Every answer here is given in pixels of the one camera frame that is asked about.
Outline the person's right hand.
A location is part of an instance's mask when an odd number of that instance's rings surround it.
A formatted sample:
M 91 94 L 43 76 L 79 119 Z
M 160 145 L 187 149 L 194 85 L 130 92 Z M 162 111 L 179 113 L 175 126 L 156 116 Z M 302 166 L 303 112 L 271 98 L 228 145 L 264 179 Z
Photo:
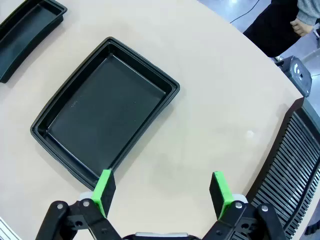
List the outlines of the person's right hand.
M 308 25 L 298 18 L 290 22 L 294 32 L 298 34 L 300 37 L 304 37 L 305 35 L 309 34 L 313 30 L 312 25 Z

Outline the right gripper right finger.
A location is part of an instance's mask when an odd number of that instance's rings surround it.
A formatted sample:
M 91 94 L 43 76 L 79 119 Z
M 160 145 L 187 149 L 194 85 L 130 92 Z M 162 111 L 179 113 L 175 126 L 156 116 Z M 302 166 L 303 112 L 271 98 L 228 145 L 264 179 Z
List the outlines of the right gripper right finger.
M 249 240 L 284 240 L 286 238 L 273 205 L 257 207 L 235 200 L 224 174 L 212 173 L 209 192 L 217 221 L 203 237 L 204 240 L 230 240 L 243 233 Z

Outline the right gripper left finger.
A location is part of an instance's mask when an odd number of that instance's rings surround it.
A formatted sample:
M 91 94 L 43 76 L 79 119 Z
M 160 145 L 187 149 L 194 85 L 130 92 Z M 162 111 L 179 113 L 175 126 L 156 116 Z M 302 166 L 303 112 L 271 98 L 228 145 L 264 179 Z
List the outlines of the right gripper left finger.
M 107 219 L 115 191 L 112 170 L 103 170 L 91 197 L 72 205 L 61 200 L 51 203 L 36 239 L 72 240 L 79 230 L 89 230 L 94 240 L 120 240 L 121 236 Z

